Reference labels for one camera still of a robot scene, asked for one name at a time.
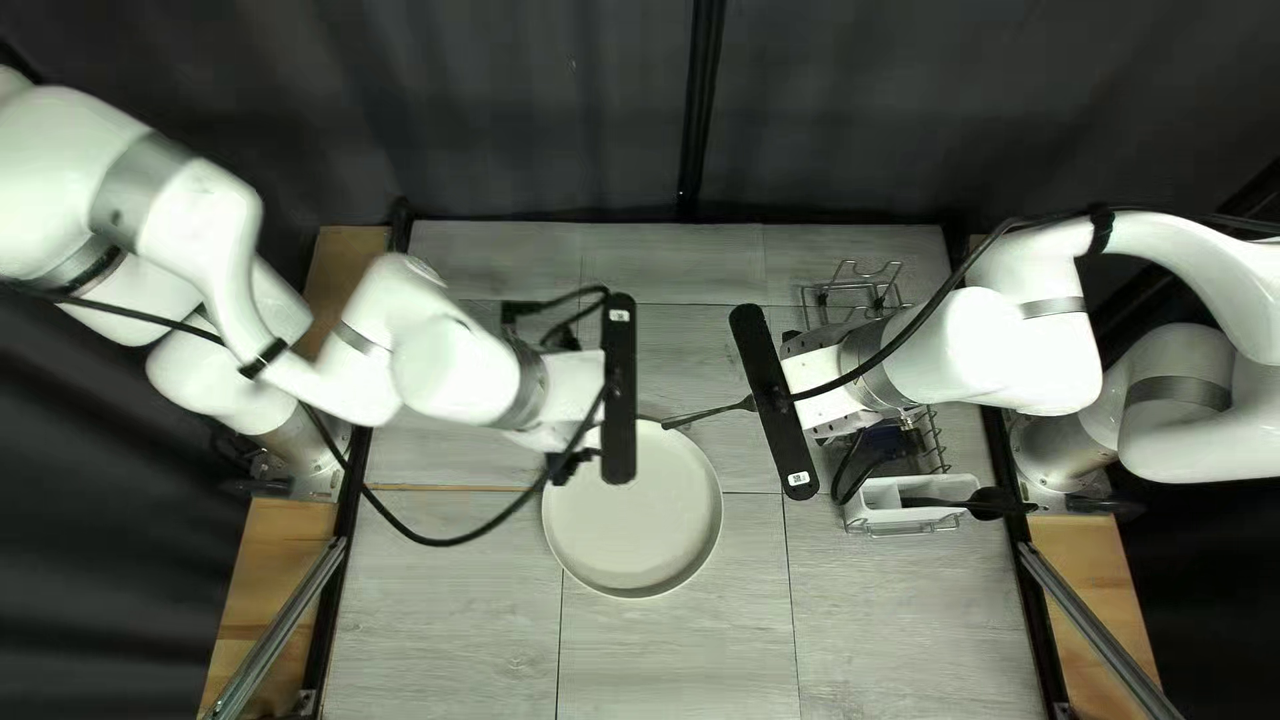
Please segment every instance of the round plate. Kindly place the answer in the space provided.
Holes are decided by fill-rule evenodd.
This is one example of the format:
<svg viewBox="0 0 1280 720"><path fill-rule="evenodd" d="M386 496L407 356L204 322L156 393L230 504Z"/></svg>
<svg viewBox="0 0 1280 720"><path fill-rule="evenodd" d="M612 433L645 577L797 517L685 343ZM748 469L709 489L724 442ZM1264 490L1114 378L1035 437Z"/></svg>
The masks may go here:
<svg viewBox="0 0 1280 720"><path fill-rule="evenodd" d="M630 483L605 483L596 459L543 492L543 530L556 559L584 585L613 597L653 597L694 577L716 547L722 518L707 456L653 420L636 420Z"/></svg>

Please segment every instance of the wire rack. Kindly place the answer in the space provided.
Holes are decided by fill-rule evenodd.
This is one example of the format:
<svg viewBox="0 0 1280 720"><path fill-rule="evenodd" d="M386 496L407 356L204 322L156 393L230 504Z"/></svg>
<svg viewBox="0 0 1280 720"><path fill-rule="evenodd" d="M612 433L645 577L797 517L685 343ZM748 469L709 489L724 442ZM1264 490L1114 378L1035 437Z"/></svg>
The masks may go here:
<svg viewBox="0 0 1280 720"><path fill-rule="evenodd" d="M858 320L863 311L865 322L883 320L899 310L914 307L904 302L897 288L897 278L904 269L901 260L890 260L870 273L859 272L859 260L841 260L831 281L800 288L804 306L805 331L828 325L844 325ZM914 414L904 415L904 427L915 427L924 438L925 450L914 459L918 474L947 473L947 446L942 443L942 428L937 424L938 411L931 405Z"/></svg>

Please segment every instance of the wood-grain tile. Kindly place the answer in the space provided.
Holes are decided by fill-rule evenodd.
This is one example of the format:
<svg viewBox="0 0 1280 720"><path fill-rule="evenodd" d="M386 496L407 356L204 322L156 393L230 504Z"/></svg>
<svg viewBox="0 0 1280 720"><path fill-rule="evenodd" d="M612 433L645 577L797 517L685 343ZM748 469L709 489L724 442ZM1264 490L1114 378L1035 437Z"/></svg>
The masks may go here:
<svg viewBox="0 0 1280 720"><path fill-rule="evenodd" d="M636 302L763 304L764 237L758 224L581 224L582 281Z"/></svg>
<svg viewBox="0 0 1280 720"><path fill-rule="evenodd" d="M549 300L582 277L573 223L417 220L408 250L440 273L454 300Z"/></svg>
<svg viewBox="0 0 1280 720"><path fill-rule="evenodd" d="M568 578L558 716L797 717L780 497L726 495L714 553L668 594L621 601Z"/></svg>
<svg viewBox="0 0 1280 720"><path fill-rule="evenodd" d="M826 495L785 509L805 719L1042 716L1001 523L872 539Z"/></svg>
<svg viewBox="0 0 1280 720"><path fill-rule="evenodd" d="M417 532L445 537L488 520L513 493L379 497ZM561 573L531 509L471 543L429 548L396 534L364 503L324 717L549 720Z"/></svg>
<svg viewBox="0 0 1280 720"><path fill-rule="evenodd" d="M846 259L858 260L861 272L901 260L897 284L906 302L927 301L950 273L936 225L764 225L768 305L803 305L800 287L831 281ZM832 305L841 304L835 293Z"/></svg>
<svg viewBox="0 0 1280 720"><path fill-rule="evenodd" d="M722 305L636 307L640 414L663 419L736 402L751 392ZM599 333L582 325L584 345ZM716 468L726 492L778 493L760 419L733 410L681 428Z"/></svg>

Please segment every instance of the wooden edge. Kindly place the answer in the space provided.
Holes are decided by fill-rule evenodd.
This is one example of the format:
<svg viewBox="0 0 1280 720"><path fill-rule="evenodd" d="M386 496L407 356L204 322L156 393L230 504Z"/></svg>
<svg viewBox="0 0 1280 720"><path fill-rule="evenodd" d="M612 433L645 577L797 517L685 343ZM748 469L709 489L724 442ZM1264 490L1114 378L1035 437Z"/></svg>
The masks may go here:
<svg viewBox="0 0 1280 720"><path fill-rule="evenodd" d="M320 352L365 269L385 252L388 232L385 227L320 228L302 292L314 322L294 345L298 355L315 359ZM253 498L210 656L200 714L216 700L311 562L328 546L337 511L338 506L329 503ZM312 607L259 685L246 707L247 716L285 715L292 710L302 688L314 619Z"/></svg>

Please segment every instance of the robotic arm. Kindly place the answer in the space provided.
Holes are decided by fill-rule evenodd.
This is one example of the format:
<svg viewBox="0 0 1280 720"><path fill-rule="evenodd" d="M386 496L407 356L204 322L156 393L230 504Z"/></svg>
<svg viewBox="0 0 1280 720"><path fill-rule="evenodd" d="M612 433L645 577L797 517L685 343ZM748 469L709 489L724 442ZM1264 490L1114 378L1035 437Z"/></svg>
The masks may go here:
<svg viewBox="0 0 1280 720"><path fill-rule="evenodd" d="M445 296L431 268L407 255L374 263L308 363L289 346L311 315L255 255L261 202L251 187L100 100L32 86L4 67L0 168L0 275L215 332L225 348L178 333L165 338L148 377L179 405L239 432L279 434L297 424L298 401L370 427L407 405L561 452L605 383L605 352L549 354L494 337ZM125 345L166 332L63 307ZM634 328L630 313L605 322L622 316ZM616 447L634 452L625 442ZM611 482L630 479L605 465Z"/></svg>
<svg viewBox="0 0 1280 720"><path fill-rule="evenodd" d="M1143 338L1105 377L1074 259L1135 255L1184 279L1222 331L1175 324ZM1161 213L1115 213L1000 238L895 354L861 378L795 401L805 434L840 436L932 402L1016 410L1015 459L1033 486L1079 489L1120 459L1157 482L1280 473L1280 247ZM879 351L920 311L829 325L783 342L791 392Z"/></svg>

